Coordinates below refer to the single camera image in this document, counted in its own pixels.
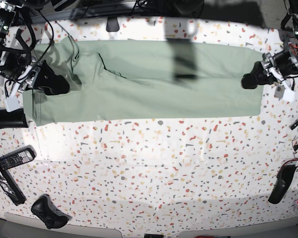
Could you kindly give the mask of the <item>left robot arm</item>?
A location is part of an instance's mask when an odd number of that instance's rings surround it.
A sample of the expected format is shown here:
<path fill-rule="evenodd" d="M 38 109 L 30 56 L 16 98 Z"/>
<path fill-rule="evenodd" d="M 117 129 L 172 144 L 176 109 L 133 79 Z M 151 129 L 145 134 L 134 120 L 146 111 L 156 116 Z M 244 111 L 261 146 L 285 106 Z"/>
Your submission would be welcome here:
<path fill-rule="evenodd" d="M 285 7 L 287 14 L 281 22 L 282 51 L 275 55 L 263 54 L 263 59 L 243 76 L 241 86 L 256 89 L 259 85 L 274 84 L 277 87 L 275 97 L 293 102 L 295 83 L 288 80 L 298 78 L 298 0 L 290 0 Z"/>

